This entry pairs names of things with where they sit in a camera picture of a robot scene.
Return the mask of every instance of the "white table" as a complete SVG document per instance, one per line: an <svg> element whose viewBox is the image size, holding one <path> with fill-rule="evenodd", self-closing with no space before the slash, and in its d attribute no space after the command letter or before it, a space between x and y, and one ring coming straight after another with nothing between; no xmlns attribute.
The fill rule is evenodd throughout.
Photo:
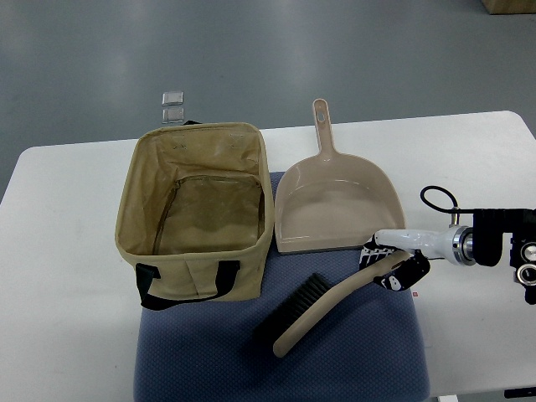
<svg viewBox="0 0 536 402"><path fill-rule="evenodd" d="M317 153L313 126L263 135L272 172ZM450 222L420 201L428 184L463 208L536 207L536 141L511 112L344 123L333 135L339 151L388 174L409 228ZM141 308L114 228L135 144L36 147L19 158L0 204L0 400L132 399ZM513 283L504 243L498 266L433 261L412 289L433 395L536 385L536 307Z"/></svg>

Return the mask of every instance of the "blue cushion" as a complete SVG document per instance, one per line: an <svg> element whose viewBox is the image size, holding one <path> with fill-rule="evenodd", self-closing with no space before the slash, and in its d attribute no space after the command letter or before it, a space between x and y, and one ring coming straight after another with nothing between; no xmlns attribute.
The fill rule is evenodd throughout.
<svg viewBox="0 0 536 402"><path fill-rule="evenodd" d="M272 173L276 190L282 173ZM161 312L143 309L137 401L418 401L429 395L411 294L370 284L335 307L284 358L251 334L313 272L332 284L358 268L359 251L280 255L275 241L262 294Z"/></svg>

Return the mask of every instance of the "black cable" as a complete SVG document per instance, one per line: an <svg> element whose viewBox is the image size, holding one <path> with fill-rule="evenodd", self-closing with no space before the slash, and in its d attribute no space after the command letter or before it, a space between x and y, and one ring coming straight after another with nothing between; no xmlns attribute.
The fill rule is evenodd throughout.
<svg viewBox="0 0 536 402"><path fill-rule="evenodd" d="M438 207L437 205L431 203L426 199L425 193L429 190L437 190L441 191L443 194L447 195L451 201L452 201L452 208L446 209L442 207ZM452 194L449 190L446 188L440 187L440 186L426 186L422 190L420 190L420 199L423 203L428 205L430 208L434 209L435 211L442 212L443 214L474 214L474 209L459 209L458 208L458 201L456 200L456 197L454 197L454 194Z"/></svg>

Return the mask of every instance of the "black handle strap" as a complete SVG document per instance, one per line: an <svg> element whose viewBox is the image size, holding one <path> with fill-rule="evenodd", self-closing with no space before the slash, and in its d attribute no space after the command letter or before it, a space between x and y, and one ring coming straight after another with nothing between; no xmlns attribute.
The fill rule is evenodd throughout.
<svg viewBox="0 0 536 402"><path fill-rule="evenodd" d="M216 272L216 294L202 299L168 300L149 295L149 288L153 279L160 279L160 272L156 266L138 263L136 264L136 284L142 299L142 306L149 310L165 310L177 304L206 302L224 296L233 290L236 276L240 270L240 261L220 261Z"/></svg>

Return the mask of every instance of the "small transparent block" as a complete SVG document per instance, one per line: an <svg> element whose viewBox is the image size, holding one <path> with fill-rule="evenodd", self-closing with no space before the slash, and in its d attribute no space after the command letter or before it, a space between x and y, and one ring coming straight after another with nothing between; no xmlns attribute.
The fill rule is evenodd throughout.
<svg viewBox="0 0 536 402"><path fill-rule="evenodd" d="M162 106L181 105L183 103L183 92L176 90L174 92L164 92L162 95Z"/></svg>
<svg viewBox="0 0 536 402"><path fill-rule="evenodd" d="M162 111L162 123L177 123L184 120L184 108L173 107Z"/></svg>

